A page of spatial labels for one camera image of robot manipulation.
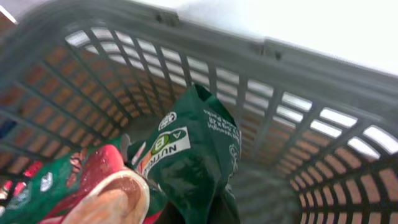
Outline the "green Nescafe coffee bag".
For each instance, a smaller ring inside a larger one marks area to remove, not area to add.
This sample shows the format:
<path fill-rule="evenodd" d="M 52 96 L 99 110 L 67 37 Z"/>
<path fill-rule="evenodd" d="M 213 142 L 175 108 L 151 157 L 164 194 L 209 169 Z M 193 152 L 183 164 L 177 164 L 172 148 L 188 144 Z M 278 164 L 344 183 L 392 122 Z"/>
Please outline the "green Nescafe coffee bag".
<path fill-rule="evenodd" d="M 123 135 L 44 165 L 2 223 L 239 223 L 229 187 L 241 132 L 193 85 L 146 140 Z"/>

